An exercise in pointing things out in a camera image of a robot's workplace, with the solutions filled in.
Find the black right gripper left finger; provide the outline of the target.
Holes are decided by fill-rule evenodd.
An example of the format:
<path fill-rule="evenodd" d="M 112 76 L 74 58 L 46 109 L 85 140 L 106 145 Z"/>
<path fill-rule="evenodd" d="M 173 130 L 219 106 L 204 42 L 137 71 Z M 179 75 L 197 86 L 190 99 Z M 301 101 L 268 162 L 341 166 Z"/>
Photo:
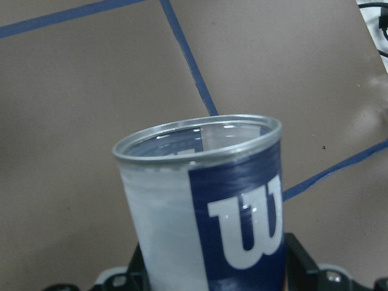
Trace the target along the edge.
<path fill-rule="evenodd" d="M 151 290 L 140 246 L 123 271 L 102 272 L 90 290 Z"/>

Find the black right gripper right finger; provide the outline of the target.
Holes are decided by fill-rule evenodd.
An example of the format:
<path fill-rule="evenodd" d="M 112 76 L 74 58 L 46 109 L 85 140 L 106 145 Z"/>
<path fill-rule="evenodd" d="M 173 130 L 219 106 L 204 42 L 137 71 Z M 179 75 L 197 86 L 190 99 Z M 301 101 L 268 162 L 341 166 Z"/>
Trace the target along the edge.
<path fill-rule="evenodd" d="M 287 267 L 284 290 L 387 290 L 387 278 L 379 278 L 372 287 L 366 287 L 338 266 L 317 264 L 292 233 L 285 234 L 285 242 Z"/>

